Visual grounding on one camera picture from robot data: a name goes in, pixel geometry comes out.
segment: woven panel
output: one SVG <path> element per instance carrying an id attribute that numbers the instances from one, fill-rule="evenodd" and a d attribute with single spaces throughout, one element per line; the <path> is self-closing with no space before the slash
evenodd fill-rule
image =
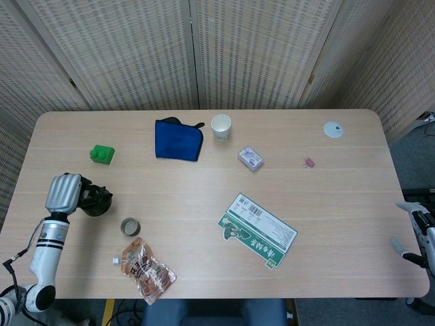
<path id="1" fill-rule="evenodd" d="M 435 2 L 404 1 L 380 33 L 337 103 L 378 113 L 392 140 L 435 105 Z"/>
<path id="2" fill-rule="evenodd" d="M 0 107 L 23 128 L 56 110 L 78 110 L 76 94 L 56 74 L 0 1 Z"/>
<path id="3" fill-rule="evenodd" d="M 181 2 L 30 0 L 102 109 L 193 109 Z"/>
<path id="4" fill-rule="evenodd" d="M 313 70 L 299 107 L 330 107 L 351 69 L 369 46 L 396 0 L 345 0 Z"/>
<path id="5" fill-rule="evenodd" d="M 205 108 L 296 107 L 332 3 L 198 0 Z"/>
<path id="6" fill-rule="evenodd" d="M 0 230 L 9 207 L 15 184 L 26 156 L 29 141 L 0 124 Z"/>

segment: barcode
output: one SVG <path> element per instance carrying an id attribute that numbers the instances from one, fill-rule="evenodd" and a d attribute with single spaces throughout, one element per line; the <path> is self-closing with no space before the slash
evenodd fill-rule
<path id="1" fill-rule="evenodd" d="M 251 204 L 251 206 L 249 206 L 249 210 L 257 216 L 260 216 L 263 213 L 263 211 L 261 209 L 255 207 L 254 204 Z"/>

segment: blue chair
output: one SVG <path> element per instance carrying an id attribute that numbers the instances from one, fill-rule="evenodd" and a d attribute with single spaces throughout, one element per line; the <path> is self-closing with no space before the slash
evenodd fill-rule
<path id="1" fill-rule="evenodd" d="M 142 326 L 287 326 L 284 299 L 159 299 L 147 306 Z"/>

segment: small metal tin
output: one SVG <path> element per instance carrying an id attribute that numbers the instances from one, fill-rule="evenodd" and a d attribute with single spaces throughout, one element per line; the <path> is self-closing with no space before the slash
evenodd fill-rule
<path id="1" fill-rule="evenodd" d="M 141 231 L 141 225 L 136 219 L 127 217 L 121 223 L 121 231 L 126 236 L 136 236 Z"/>

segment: green toy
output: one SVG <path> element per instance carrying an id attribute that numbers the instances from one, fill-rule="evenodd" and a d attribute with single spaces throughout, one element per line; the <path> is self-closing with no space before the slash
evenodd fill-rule
<path id="1" fill-rule="evenodd" d="M 114 157 L 115 149 L 113 147 L 95 145 L 94 149 L 89 152 L 90 159 L 96 163 L 109 165 Z"/>

